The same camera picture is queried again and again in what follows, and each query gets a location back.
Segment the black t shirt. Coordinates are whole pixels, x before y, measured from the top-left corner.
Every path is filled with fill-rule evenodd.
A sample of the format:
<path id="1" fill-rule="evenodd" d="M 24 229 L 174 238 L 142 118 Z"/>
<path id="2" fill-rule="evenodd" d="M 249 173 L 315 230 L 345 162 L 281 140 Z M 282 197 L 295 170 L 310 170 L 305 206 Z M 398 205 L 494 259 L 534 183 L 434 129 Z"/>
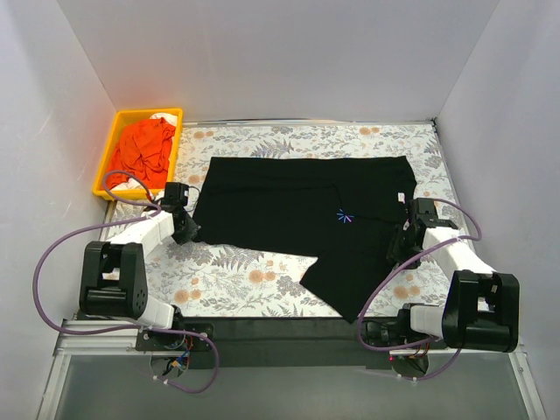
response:
<path id="1" fill-rule="evenodd" d="M 405 156 L 213 157 L 196 239 L 315 258 L 301 285 L 352 323 L 392 270 L 389 246 L 416 186 Z"/>

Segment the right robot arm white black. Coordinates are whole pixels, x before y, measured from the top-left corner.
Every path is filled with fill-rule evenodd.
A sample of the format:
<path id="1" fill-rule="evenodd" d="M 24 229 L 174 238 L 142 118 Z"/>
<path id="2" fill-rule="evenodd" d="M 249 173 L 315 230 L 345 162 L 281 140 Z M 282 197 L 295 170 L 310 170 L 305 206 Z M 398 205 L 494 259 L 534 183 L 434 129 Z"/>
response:
<path id="1" fill-rule="evenodd" d="M 442 306 L 405 304 L 396 316 L 397 340 L 416 347 L 427 336 L 448 347 L 511 353 L 519 340 L 520 284 L 484 263 L 452 220 L 438 215 L 435 200 L 412 199 L 407 221 L 395 231 L 387 259 L 399 271 L 415 270 L 430 256 L 450 280 Z"/>

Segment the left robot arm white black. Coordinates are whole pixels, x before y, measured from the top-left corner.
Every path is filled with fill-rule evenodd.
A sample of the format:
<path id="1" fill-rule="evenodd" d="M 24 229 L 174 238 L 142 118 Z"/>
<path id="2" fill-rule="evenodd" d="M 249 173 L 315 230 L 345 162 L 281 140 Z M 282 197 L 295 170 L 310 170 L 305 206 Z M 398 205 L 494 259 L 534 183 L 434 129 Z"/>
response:
<path id="1" fill-rule="evenodd" d="M 160 212 L 146 210 L 143 220 L 109 241 L 86 246 L 79 298 L 83 314 L 157 328 L 157 341 L 169 350 L 185 343 L 186 329 L 173 320 L 174 307 L 148 291 L 144 259 L 168 241 L 181 246 L 195 238 L 199 226 L 187 212 L 190 190 L 186 184 L 168 183 L 157 202 Z"/>

